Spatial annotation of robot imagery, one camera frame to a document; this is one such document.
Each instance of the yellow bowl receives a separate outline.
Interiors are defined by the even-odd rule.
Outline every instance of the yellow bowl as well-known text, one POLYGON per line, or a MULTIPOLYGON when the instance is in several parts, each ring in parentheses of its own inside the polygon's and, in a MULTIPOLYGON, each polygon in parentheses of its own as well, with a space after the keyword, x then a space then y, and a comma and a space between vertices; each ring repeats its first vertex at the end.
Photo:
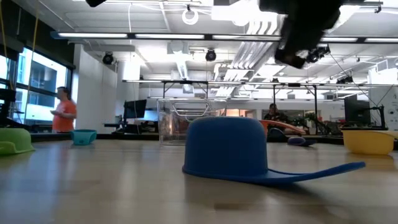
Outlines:
POLYGON ((342 130, 344 146, 352 153, 387 155, 394 149, 393 131, 342 130))

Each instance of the orange shirt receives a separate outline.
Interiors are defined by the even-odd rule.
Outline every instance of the orange shirt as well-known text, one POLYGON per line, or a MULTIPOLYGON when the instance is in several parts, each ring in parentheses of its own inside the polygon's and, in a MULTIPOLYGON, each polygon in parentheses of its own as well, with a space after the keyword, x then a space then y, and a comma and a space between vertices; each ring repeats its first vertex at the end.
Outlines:
MULTIPOLYGON (((58 104, 56 111, 61 113, 76 114, 76 105, 74 102, 67 100, 61 101, 58 104)), ((73 130, 73 119, 63 118, 58 115, 54 115, 52 121, 52 129, 58 132, 69 132, 73 130)))

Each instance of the blue bowl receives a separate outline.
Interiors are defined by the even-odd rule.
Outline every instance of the blue bowl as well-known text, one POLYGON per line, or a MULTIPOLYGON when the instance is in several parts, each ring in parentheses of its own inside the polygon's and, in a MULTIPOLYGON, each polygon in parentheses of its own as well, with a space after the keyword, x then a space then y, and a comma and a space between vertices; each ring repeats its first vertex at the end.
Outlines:
POLYGON ((97 131, 80 129, 71 131, 73 144, 77 146, 87 146, 97 138, 97 131))

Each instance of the transparent container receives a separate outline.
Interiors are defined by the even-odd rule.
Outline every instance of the transparent container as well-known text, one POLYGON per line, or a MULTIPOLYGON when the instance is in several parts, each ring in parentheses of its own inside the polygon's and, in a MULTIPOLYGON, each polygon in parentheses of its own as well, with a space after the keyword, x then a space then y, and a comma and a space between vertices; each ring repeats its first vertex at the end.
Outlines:
POLYGON ((209 99, 160 99, 159 139, 161 145, 183 146, 189 124, 207 116, 225 116, 226 100, 209 99))

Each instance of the table surface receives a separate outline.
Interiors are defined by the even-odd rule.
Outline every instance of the table surface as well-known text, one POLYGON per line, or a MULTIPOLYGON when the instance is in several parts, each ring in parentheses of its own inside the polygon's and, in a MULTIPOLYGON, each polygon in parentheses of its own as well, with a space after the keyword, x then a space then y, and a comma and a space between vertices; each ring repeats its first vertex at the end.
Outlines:
POLYGON ((359 156, 343 146, 269 143, 269 167, 276 170, 367 163, 277 188, 183 174, 184 148, 155 141, 34 147, 0 157, 0 223, 398 223, 397 153, 359 156))

